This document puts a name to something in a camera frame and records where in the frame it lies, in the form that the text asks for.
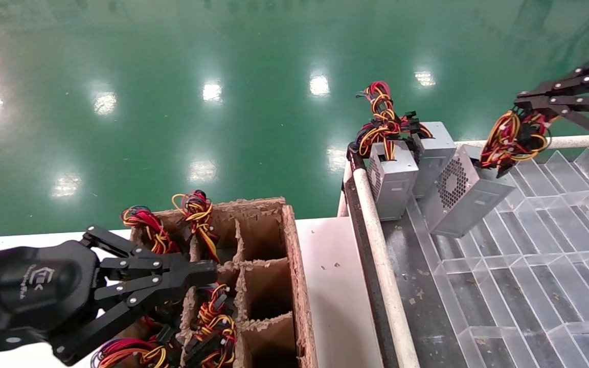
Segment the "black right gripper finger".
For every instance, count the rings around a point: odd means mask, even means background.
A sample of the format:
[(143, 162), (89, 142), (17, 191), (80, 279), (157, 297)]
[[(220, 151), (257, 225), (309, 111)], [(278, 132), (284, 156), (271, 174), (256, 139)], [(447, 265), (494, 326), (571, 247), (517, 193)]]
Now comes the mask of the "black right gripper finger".
[(517, 98), (517, 107), (539, 113), (551, 120), (564, 118), (589, 131), (589, 97), (523, 97)]
[(525, 103), (530, 98), (576, 96), (589, 93), (589, 61), (554, 81), (543, 81), (533, 90), (521, 91), (515, 103)]

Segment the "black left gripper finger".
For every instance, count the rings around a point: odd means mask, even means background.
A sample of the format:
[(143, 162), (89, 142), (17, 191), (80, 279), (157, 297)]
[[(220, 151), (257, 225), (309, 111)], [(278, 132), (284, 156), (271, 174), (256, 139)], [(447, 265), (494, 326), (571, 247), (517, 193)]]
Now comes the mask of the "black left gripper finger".
[(217, 281), (214, 261), (190, 262), (180, 253), (156, 254), (99, 226), (89, 227), (81, 243), (114, 256), (100, 261), (101, 274), (112, 281), (150, 277), (183, 287), (205, 286)]
[(183, 298), (189, 289), (189, 282), (180, 278), (138, 278), (118, 285), (121, 291), (117, 286), (97, 289), (104, 296), (95, 296), (84, 316), (52, 335), (54, 356), (63, 365), (75, 365), (152, 308)]

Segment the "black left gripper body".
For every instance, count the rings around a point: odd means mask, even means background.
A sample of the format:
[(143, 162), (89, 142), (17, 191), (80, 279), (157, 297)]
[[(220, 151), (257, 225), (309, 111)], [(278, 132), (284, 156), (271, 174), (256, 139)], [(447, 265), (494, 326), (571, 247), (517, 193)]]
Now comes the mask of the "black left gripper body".
[(92, 320), (98, 265), (98, 256), (74, 240), (0, 250), (0, 351), (49, 341)]

